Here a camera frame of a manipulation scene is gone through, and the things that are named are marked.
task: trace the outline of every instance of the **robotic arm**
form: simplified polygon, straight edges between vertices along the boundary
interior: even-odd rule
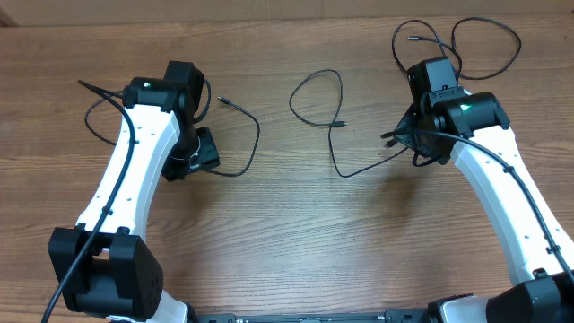
[[[170,62],[163,80],[135,78],[124,90],[124,106],[135,125],[137,140],[133,162],[112,206],[113,214],[97,233],[93,252],[64,289],[67,308],[113,321],[150,323],[571,321],[574,286],[555,254],[558,251],[567,266],[574,266],[574,244],[528,174],[501,105],[491,93],[472,95],[460,87],[445,57],[412,67],[408,78],[414,104],[396,131],[383,136],[394,137],[389,145],[404,144],[417,156],[441,164],[453,159],[489,216],[515,287],[492,299],[471,294],[454,296],[419,310],[323,316],[195,316],[189,305],[175,301],[163,291],[161,266],[144,243],[149,207],[160,173],[168,180],[182,179],[194,171],[219,165],[209,130],[195,130],[191,122],[203,75],[190,63]],[[476,146],[435,137],[429,131],[477,143],[510,165],[533,197],[551,237],[545,236],[523,188],[508,173],[509,169]],[[57,228],[50,239],[49,254],[60,281],[100,217],[103,201],[110,194],[126,155],[128,139],[124,120],[102,182],[76,228]],[[552,248],[550,240],[559,248]],[[109,260],[94,257],[102,250],[109,251]]]

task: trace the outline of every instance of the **wooden tabletop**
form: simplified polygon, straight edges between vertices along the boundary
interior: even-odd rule
[[[427,21],[449,39],[463,17]],[[523,41],[504,74],[462,82],[496,94],[510,116],[532,177],[562,226],[574,233],[574,15],[502,15]],[[123,88],[135,76],[162,77],[171,59],[191,61],[214,96],[261,123],[257,155],[242,177],[198,173],[161,180],[147,243],[165,288],[200,313],[285,314],[424,307],[457,293],[493,296],[510,287],[500,244],[466,179],[452,165],[415,169],[412,153],[350,179],[337,177],[326,130],[289,111],[311,72],[337,69],[344,82],[334,130],[343,173],[385,158],[379,135],[412,97],[391,56],[395,27],[408,18],[296,22],[167,23],[0,30],[0,321],[38,322],[57,286],[48,257],[54,227],[73,227],[100,183],[113,147],[91,135],[84,111],[96,97],[76,83]],[[405,27],[405,66],[436,57],[430,35]],[[468,22],[457,31],[465,72],[485,75],[515,50],[508,33]],[[318,77],[295,97],[306,118],[328,122],[336,79]],[[115,138],[119,115],[94,111]],[[203,122],[221,170],[240,170],[253,121],[214,102]],[[65,309],[50,322],[101,322]]]

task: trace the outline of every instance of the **wooden table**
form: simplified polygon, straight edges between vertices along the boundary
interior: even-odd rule
[[[433,17],[449,39],[462,17]],[[508,112],[523,158],[564,228],[574,233],[574,16],[493,17],[523,40],[517,62],[473,92],[492,91]],[[77,79],[121,89],[135,76],[161,77],[169,60],[192,61],[223,95],[261,122],[246,175],[200,173],[161,181],[147,243],[163,266],[165,288],[201,313],[283,314],[423,307],[510,287],[500,244],[465,178],[451,164],[411,166],[411,153],[363,175],[340,179],[326,130],[289,111],[308,74],[335,68],[344,81],[334,130],[344,173],[376,162],[379,135],[392,129],[411,94],[391,56],[390,38],[407,18],[297,22],[168,23],[0,30],[0,321],[38,322],[57,285],[48,257],[52,229],[72,227],[107,166],[112,147],[93,137],[83,113],[96,97]],[[404,65],[439,54],[397,43]],[[465,71],[493,72],[515,50],[512,38],[484,23],[458,31]],[[301,89],[296,109],[327,122],[336,81]],[[117,135],[119,116],[100,108],[92,123]],[[214,103],[204,124],[222,156],[239,170],[255,138],[252,120]],[[101,322],[60,301],[50,322]]]

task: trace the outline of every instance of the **black cable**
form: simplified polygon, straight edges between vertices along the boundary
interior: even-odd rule
[[[440,45],[444,46],[446,49],[448,49],[451,53],[453,53],[457,59],[459,60],[459,62],[462,62],[462,60],[460,59],[460,55],[457,52],[457,39],[456,39],[456,30],[459,24],[463,23],[463,22],[469,22],[469,21],[478,21],[478,22],[488,22],[491,23],[493,25],[496,25],[498,27],[501,27],[503,30],[508,31],[510,34],[512,34],[512,36],[514,36],[514,38],[517,40],[517,51],[514,54],[514,56],[508,61],[508,63],[506,65],[504,65],[500,70],[492,73],[492,74],[488,74],[486,76],[468,76],[465,75],[461,72],[462,70],[462,65],[460,66],[461,70],[459,70],[458,75],[460,76],[460,78],[464,79],[464,80],[472,80],[472,81],[481,81],[481,80],[487,80],[490,79],[496,75],[502,74],[503,72],[505,72],[507,69],[509,69],[509,67],[514,63],[514,61],[517,59],[518,54],[520,53],[520,49],[522,49],[522,40],[520,39],[520,37],[518,36],[518,34],[509,26],[505,25],[502,22],[497,22],[493,19],[490,18],[483,18],[483,17],[468,17],[468,18],[464,18],[460,21],[458,21],[457,23],[455,23],[455,26],[452,28],[451,34],[450,34],[450,42],[452,43],[452,45],[449,45],[447,43],[444,43],[442,41],[440,41],[440,39],[432,39],[432,38],[428,38],[428,37],[423,37],[423,36],[409,36],[407,37],[408,40],[413,40],[413,41],[431,41],[434,43],[439,43],[440,41]]]
[[[408,134],[412,134],[412,133],[413,133],[413,130],[400,129],[397,131],[386,133],[383,136],[386,138],[389,138],[389,137],[394,136],[394,135],[408,135]],[[436,136],[436,137],[440,137],[440,138],[444,138],[444,139],[455,140],[455,141],[458,141],[458,142],[461,142],[464,144],[469,144],[472,147],[481,151],[482,153],[486,154],[487,156],[493,158],[493,160],[495,160],[496,162],[498,162],[502,166],[504,172],[508,173],[508,174],[510,174],[510,176],[512,176],[512,178],[517,182],[518,186],[520,187],[520,189],[524,193],[526,200],[530,204],[530,207],[532,208],[532,211],[535,214],[535,218],[538,221],[538,225],[540,225],[540,229],[542,230],[544,237],[548,241],[549,250],[554,254],[554,256],[556,257],[556,260],[558,261],[558,263],[562,267],[562,270],[564,270],[564,273],[566,273],[566,276],[569,278],[570,285],[572,287],[574,287],[574,275],[572,274],[572,271],[570,270],[568,264],[566,263],[566,260],[562,256],[561,251],[560,251],[560,247],[558,245],[556,245],[556,242],[554,241],[554,238],[550,234],[550,230],[548,229],[548,226],[546,225],[546,221],[544,220],[542,213],[540,212],[540,209],[538,209],[538,206],[536,205],[536,201],[532,197],[532,194],[530,193],[530,190],[526,186],[525,182],[520,178],[520,176],[518,176],[514,167],[510,166],[507,162],[505,162],[498,154],[493,153],[491,150],[482,146],[481,144],[475,143],[472,140],[469,140],[469,139],[466,139],[463,137],[459,137],[457,135],[451,135],[451,134],[447,134],[447,133],[428,131],[428,130],[414,130],[413,135],[414,136],[430,135],[430,136]]]
[[[297,93],[297,91],[301,88],[301,86],[303,86],[305,83],[307,83],[308,81],[310,81],[311,79],[313,79],[314,77],[316,77],[317,75],[321,74],[321,73],[326,73],[326,72],[331,72],[333,74],[335,74],[337,76],[337,79],[339,80],[339,103],[337,104],[337,109],[335,110],[335,115],[333,116],[333,120],[326,124],[320,124],[320,123],[315,123],[315,122],[311,122],[306,120],[305,118],[303,118],[302,116],[298,115],[297,112],[295,112],[295,109],[293,108],[291,101],[293,99],[293,97],[295,96],[295,94]],[[392,160],[393,158],[395,158],[396,156],[400,155],[401,153],[404,153],[408,148],[404,148],[402,151],[399,151],[398,153],[395,153],[394,155],[382,160],[382,161],[378,161],[370,166],[367,166],[363,169],[357,170],[351,174],[348,175],[343,175],[341,173],[341,171],[339,171],[339,167],[337,166],[337,162],[335,160],[335,152],[333,149],[333,141],[331,139],[331,131],[333,130],[334,127],[344,127],[346,126],[346,123],[344,121],[337,121],[337,117],[339,116],[339,112],[341,111],[341,106],[343,105],[343,80],[341,79],[341,75],[339,74],[339,72],[335,71],[334,69],[331,68],[327,68],[324,70],[320,70],[320,71],[316,71],[314,73],[312,73],[311,75],[307,76],[293,91],[293,93],[291,94],[291,97],[289,98],[289,108],[291,109],[291,112],[293,112],[293,114],[295,115],[295,117],[297,117],[299,120],[303,121],[304,123],[314,126],[314,127],[329,127],[329,131],[327,134],[327,139],[329,142],[329,152],[331,153],[331,159],[333,160],[333,165],[335,166],[335,170],[337,172],[337,174],[339,174],[340,177],[344,178],[344,179],[348,179],[352,176],[355,176],[357,174],[360,174],[362,172],[364,172],[365,170],[370,170],[373,167],[377,167],[382,163],[388,162],[390,160]]]
[[[207,111],[209,110],[209,105],[212,101],[212,86],[211,84],[209,84],[209,81],[207,81],[207,79],[204,79],[204,83],[205,86],[207,87],[207,103],[205,103],[205,107],[204,109],[201,111],[201,114],[199,114],[199,116],[197,116],[197,118],[193,118],[193,123],[199,123],[201,122],[205,116],[207,115]],[[122,91],[118,91],[118,92],[112,92],[114,94],[117,94],[117,98],[120,98],[119,94],[122,93]],[[98,107],[101,103],[103,103],[104,101],[106,101],[106,99],[99,99],[97,101],[95,101],[89,108],[88,110],[86,110],[86,115],[83,118],[83,123],[86,125],[86,127],[88,128],[88,130],[90,130],[90,132],[95,135],[98,139],[100,139],[102,142],[106,143],[106,144],[111,144],[111,145],[116,145],[116,143],[114,143],[113,141],[109,140],[108,138],[104,137],[103,135],[98,134],[98,132],[96,132],[96,130],[94,130],[91,125],[90,125],[90,121],[88,119],[88,117],[90,116],[91,111]]]
[[[64,278],[60,281],[60,284],[56,288],[54,295],[52,295],[52,298],[50,299],[50,302],[48,303],[48,306],[46,307],[46,310],[44,311],[44,316],[42,317],[42,321],[41,321],[42,323],[48,323],[49,317],[52,314],[52,310],[54,310],[54,307],[56,306],[57,300],[60,297],[60,295],[62,294],[62,291],[64,290],[65,286],[70,281],[72,274],[75,272],[75,270],[78,268],[78,266],[82,263],[86,254],[90,250],[91,245],[92,245],[94,239],[96,238],[98,231],[101,229],[101,226],[103,225],[104,221],[106,220],[106,216],[111,214],[111,206],[114,203],[114,199],[116,198],[117,192],[119,191],[119,188],[121,187],[122,182],[124,181],[124,177],[126,176],[127,169],[129,167],[129,163],[132,160],[132,155],[134,153],[134,147],[135,147],[135,129],[134,129],[134,124],[132,123],[132,119],[129,117],[129,115],[124,110],[124,108],[121,105],[119,105],[117,102],[115,102],[108,95],[109,91],[103,91],[99,87],[88,84],[82,80],[79,80],[78,83],[83,85],[84,87],[86,87],[88,90],[98,94],[104,100],[111,103],[124,116],[124,118],[126,119],[127,126],[129,128],[129,134],[130,134],[129,146],[127,148],[126,160],[124,161],[124,166],[122,167],[122,170],[119,172],[119,176],[117,177],[116,185],[114,186],[114,188],[111,190],[111,193],[109,194],[108,202],[101,208],[100,219],[98,219],[98,221],[96,222],[96,225],[94,226],[93,230],[91,231],[90,236],[88,237],[87,241],[83,244],[82,249],[80,250],[80,252],[76,256],[76,258],[74,259],[74,262],[72,263],[72,265],[70,265],[70,267],[68,268],[68,271],[65,273]]]
[[[398,32],[401,30],[401,28],[403,28],[403,26],[405,26],[408,23],[413,23],[413,22],[418,22],[418,23],[421,23],[421,24],[427,26],[430,29],[430,31],[432,31],[432,33],[434,34],[436,42],[439,44],[440,52],[442,53],[442,55],[444,57],[447,56],[447,53],[445,52],[445,49],[444,49],[445,44],[442,42],[442,40],[440,40],[440,37],[439,37],[439,34],[437,33],[437,31],[435,31],[434,28],[432,28],[432,26],[430,26],[427,22],[424,22],[424,21],[418,20],[418,19],[412,19],[410,21],[403,22],[400,25],[398,25],[398,27],[396,27],[395,33],[393,33],[393,38],[391,39],[391,50],[393,51],[393,58],[395,59],[395,62],[398,65],[398,68],[401,70],[401,72],[403,72],[404,75],[406,75],[407,72],[406,72],[406,68],[404,68],[403,64],[401,63],[401,61],[398,59],[398,56],[396,55],[395,38],[396,38],[396,34],[398,34]],[[455,54],[455,57],[457,57],[457,60],[458,60],[458,70],[456,70],[455,67],[453,67],[453,70],[456,72],[456,78],[458,80],[458,76],[460,75],[460,72],[463,70],[463,59],[460,57],[460,55],[458,55],[456,50],[452,50],[452,53]]]
[[[259,126],[259,121],[257,121],[257,119],[255,117],[253,117],[253,115],[251,113],[249,113],[249,111],[243,109],[242,107],[240,107],[239,105],[231,102],[230,100],[227,100],[223,97],[218,97],[217,98],[219,101],[221,101],[224,104],[227,104],[229,106],[232,106],[233,108],[243,112],[246,116],[250,117],[251,119],[253,119],[253,121],[255,121],[255,124],[257,126],[257,136],[255,138],[255,144],[253,144],[253,152],[251,153],[251,157],[249,157],[249,161],[248,164],[245,166],[245,168],[238,172],[238,173],[223,173],[223,172],[219,172],[217,170],[206,170],[206,172],[208,173],[212,173],[215,175],[220,175],[223,177],[228,177],[228,178],[235,178],[235,177],[239,177],[243,174],[245,174],[246,171],[248,171],[249,166],[251,166],[251,162],[253,161],[253,157],[255,156],[255,150],[257,149],[257,143],[259,142],[259,135],[261,134],[261,127]]]

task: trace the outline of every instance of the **wall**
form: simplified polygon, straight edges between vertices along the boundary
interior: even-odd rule
[[[566,13],[574,0],[0,0],[8,25]]]

